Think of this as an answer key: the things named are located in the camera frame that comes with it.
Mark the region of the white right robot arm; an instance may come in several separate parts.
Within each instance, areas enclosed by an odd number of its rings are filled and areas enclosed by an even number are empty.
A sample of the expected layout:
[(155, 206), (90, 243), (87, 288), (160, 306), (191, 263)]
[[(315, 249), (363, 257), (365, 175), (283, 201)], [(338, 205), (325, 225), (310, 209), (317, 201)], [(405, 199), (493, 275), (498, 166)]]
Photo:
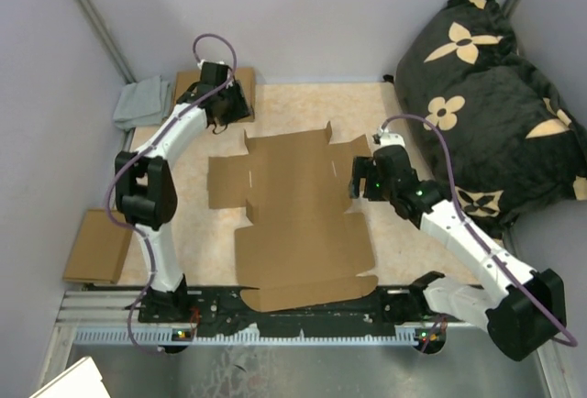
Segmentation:
[(451, 315), (486, 332), (509, 359), (521, 361), (567, 325), (564, 282), (551, 269), (537, 271), (489, 238), (449, 195), (447, 187), (422, 181), (401, 145), (357, 156), (349, 195), (390, 204), (402, 219), (440, 242), (479, 282), (456, 282), (437, 271), (410, 286), (411, 315), (428, 321)]

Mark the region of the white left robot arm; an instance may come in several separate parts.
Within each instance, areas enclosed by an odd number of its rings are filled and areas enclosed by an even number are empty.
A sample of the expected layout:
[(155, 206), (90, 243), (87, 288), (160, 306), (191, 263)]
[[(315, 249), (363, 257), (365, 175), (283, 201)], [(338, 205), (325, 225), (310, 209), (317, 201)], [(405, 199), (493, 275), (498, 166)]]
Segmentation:
[(200, 77), (180, 96), (171, 115), (135, 151), (115, 159), (116, 210), (137, 238), (149, 272), (138, 305), (146, 323), (187, 320), (192, 304), (172, 238), (178, 195), (172, 169), (192, 141), (209, 127), (227, 126), (250, 115), (233, 69), (202, 61)]

